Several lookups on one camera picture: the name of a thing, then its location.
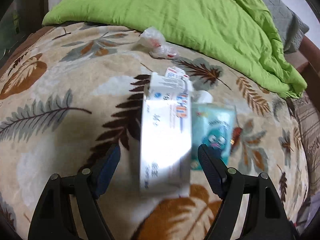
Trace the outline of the red snack bag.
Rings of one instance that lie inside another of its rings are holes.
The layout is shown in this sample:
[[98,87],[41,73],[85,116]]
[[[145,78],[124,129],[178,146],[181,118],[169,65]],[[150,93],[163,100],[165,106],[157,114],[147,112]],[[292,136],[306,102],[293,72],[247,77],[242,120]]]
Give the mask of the red snack bag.
[[232,139],[231,139],[231,153],[234,153],[239,146],[240,137],[242,134],[242,128],[236,127],[233,129]]

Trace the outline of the small white blue box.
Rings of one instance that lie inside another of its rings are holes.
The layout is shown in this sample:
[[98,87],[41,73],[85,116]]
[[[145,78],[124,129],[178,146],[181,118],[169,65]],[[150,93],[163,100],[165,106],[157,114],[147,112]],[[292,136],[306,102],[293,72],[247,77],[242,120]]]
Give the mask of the small white blue box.
[[177,67],[168,67],[164,76],[168,78],[175,78],[175,79],[184,80],[184,81],[189,80],[189,76],[186,74],[186,72]]

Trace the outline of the teal cartoon tissue pack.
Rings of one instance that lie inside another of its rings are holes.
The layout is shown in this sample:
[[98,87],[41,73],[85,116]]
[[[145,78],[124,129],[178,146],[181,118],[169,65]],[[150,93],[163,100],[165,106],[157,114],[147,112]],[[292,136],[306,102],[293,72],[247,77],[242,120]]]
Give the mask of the teal cartoon tissue pack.
[[205,144],[214,151],[214,157],[227,165],[231,152],[231,139],[235,122],[235,110],[212,103],[195,103],[192,114],[191,169],[201,170],[197,150]]

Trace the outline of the crumpled clear plastic wrapper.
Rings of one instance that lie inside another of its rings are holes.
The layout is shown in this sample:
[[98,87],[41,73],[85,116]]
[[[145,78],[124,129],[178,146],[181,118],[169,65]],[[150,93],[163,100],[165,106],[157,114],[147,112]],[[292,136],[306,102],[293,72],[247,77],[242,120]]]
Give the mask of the crumpled clear plastic wrapper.
[[150,56],[156,59],[176,59],[180,56],[178,50],[170,45],[155,27],[145,29],[140,35],[138,44],[148,48]]

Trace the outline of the grey pillow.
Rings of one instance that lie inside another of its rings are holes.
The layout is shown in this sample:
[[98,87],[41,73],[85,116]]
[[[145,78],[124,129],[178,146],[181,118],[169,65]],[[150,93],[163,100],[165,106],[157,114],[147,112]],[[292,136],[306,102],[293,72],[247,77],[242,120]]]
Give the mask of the grey pillow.
[[296,52],[309,27],[282,0],[263,0],[281,37],[284,53]]

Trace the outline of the brown wooden headboard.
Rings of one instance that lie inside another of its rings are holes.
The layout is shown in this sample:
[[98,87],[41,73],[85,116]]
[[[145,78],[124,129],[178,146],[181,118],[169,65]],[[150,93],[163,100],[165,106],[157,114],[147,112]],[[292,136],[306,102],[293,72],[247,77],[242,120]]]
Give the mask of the brown wooden headboard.
[[319,100],[319,48],[306,36],[303,36],[299,49],[294,53],[285,54],[287,62],[304,77],[308,87],[309,98]]

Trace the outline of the green quilt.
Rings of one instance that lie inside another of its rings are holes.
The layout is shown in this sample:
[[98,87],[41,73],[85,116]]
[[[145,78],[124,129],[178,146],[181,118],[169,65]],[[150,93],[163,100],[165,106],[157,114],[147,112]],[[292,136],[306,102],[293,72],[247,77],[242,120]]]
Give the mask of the green quilt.
[[167,41],[219,60],[282,98],[300,98],[307,87],[285,60],[263,0],[62,0],[42,23],[67,21],[155,27]]

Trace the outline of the wooden door with glass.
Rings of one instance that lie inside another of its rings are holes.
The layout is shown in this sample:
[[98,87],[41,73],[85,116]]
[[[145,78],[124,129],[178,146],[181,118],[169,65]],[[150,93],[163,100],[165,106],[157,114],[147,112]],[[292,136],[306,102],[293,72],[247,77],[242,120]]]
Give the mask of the wooden door with glass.
[[48,0],[1,0],[1,65],[42,27]]

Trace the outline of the white medicine box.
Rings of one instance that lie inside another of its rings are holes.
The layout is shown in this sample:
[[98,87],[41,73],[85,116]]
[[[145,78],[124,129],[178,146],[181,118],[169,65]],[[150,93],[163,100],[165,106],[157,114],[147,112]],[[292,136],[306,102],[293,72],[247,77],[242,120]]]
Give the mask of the white medicine box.
[[189,196],[192,92],[190,80],[156,72],[144,88],[139,173],[143,194]]

